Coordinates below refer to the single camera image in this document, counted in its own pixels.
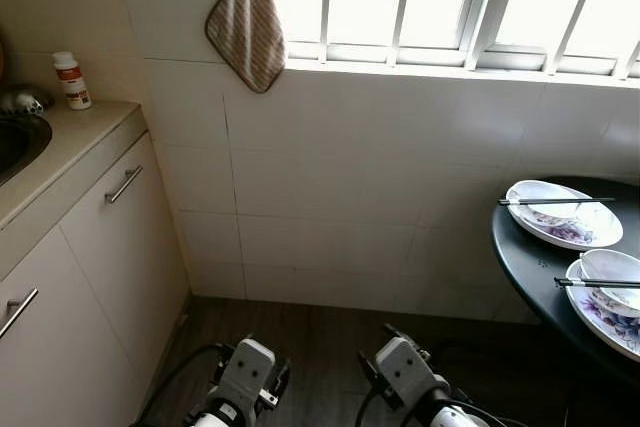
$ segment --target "window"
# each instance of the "window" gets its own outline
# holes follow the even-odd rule
[[[293,58],[640,72],[640,0],[276,0]]]

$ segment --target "chopsticks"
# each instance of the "chopsticks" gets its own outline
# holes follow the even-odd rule
[[[614,202],[613,197],[594,197],[592,199],[499,199],[500,205],[541,205],[541,204],[584,204],[588,202]]]
[[[607,287],[610,289],[640,289],[640,282],[606,279],[579,279],[554,277],[556,285],[560,287]]]

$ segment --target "black table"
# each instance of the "black table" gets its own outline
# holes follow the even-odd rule
[[[544,180],[572,187],[592,197],[615,197],[616,202],[608,203],[607,207],[620,219],[624,236],[609,248],[640,257],[638,187],[587,177]],[[640,362],[623,356],[596,337],[575,313],[564,289],[555,286],[553,278],[564,277],[579,252],[534,237],[516,224],[505,206],[497,206],[493,211],[491,237],[505,273],[533,312],[555,327],[594,365],[640,392]]]

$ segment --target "floor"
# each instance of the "floor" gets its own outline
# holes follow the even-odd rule
[[[572,351],[552,332],[533,325],[196,297],[160,378],[201,345],[236,343],[253,333],[278,359],[292,362],[280,405],[263,413],[258,427],[351,427],[369,389],[356,352],[375,355],[388,340],[382,330],[385,322],[434,353],[434,369],[494,415],[528,427],[560,427],[567,393],[578,383],[587,388],[577,397],[571,425],[637,425],[637,413],[627,417],[622,412],[620,404],[626,402],[608,408],[595,391],[600,381],[579,378],[587,374],[590,379],[590,372],[567,372],[566,359],[575,357]],[[159,398],[146,423],[182,426],[185,414],[210,388],[215,365],[215,354],[191,364]],[[377,398],[364,426],[397,427],[401,419],[402,412],[391,413]]]

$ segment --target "cabinet door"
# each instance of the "cabinet door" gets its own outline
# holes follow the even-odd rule
[[[58,227],[0,283],[0,325],[33,287],[0,338],[0,425],[129,425],[142,385]]]
[[[118,191],[126,171],[142,168]],[[60,222],[114,332],[148,387],[188,287],[149,135]]]

